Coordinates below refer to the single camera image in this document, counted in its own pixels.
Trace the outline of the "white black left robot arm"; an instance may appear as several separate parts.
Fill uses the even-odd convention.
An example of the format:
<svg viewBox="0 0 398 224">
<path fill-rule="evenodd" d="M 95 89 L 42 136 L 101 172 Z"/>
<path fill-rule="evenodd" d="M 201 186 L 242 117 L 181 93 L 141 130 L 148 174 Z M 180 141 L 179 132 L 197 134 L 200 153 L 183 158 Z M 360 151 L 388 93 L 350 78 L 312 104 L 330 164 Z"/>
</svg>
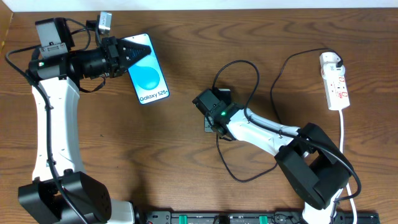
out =
<svg viewBox="0 0 398 224">
<path fill-rule="evenodd" d="M 19 203 L 39 223 L 144 223 L 131 202 L 112 199 L 106 186 L 85 172 L 77 108 L 81 79 L 121 76 L 151 48 L 96 35 L 95 49 L 75 50 L 68 19 L 35 26 L 40 45 L 26 74 L 37 107 L 38 150 L 32 183 L 19 187 Z"/>
</svg>

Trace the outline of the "blue Galaxy smartphone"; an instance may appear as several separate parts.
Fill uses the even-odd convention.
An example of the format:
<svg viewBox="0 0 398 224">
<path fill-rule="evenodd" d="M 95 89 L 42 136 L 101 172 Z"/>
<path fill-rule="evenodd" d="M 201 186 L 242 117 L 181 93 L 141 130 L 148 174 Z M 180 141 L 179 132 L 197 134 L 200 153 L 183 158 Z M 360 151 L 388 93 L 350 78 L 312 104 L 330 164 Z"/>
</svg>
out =
<svg viewBox="0 0 398 224">
<path fill-rule="evenodd" d="M 147 45 L 151 49 L 149 55 L 128 69 L 139 103 L 145 105 L 169 97 L 170 91 L 149 35 L 139 34 L 124 40 Z"/>
</svg>

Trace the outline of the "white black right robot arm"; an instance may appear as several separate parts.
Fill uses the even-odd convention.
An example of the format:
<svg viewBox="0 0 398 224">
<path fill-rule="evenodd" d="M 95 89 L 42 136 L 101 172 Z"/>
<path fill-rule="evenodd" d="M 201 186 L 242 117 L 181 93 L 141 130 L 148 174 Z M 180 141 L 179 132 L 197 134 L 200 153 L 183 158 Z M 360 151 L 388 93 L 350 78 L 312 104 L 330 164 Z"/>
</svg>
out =
<svg viewBox="0 0 398 224">
<path fill-rule="evenodd" d="M 285 126 L 231 101 L 229 90 L 207 89 L 192 103 L 218 140 L 243 141 L 272 155 L 295 193 L 305 202 L 306 223 L 333 223 L 340 193 L 353 166 L 316 124 Z"/>
</svg>

